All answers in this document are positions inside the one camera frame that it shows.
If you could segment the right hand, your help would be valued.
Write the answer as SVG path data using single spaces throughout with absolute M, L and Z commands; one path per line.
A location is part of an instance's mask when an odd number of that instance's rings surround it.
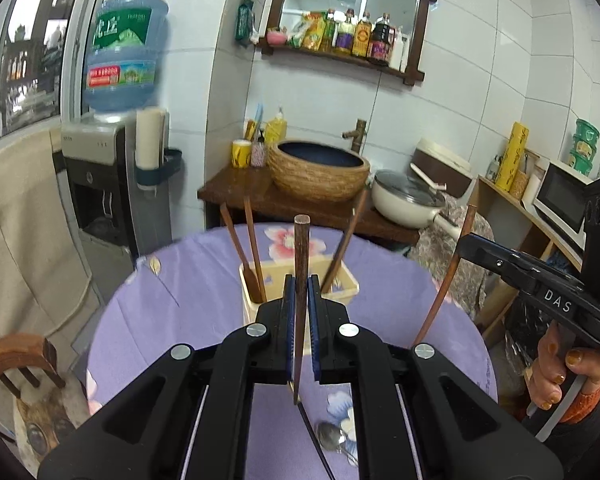
M 585 376 L 585 383 L 573 401 L 562 422 L 575 424 L 600 403 L 600 350 L 573 348 L 560 358 L 560 331 L 555 322 L 550 323 L 538 344 L 538 357 L 531 365 L 526 379 L 531 402 L 543 411 L 549 410 L 562 400 L 560 386 L 567 372 Z

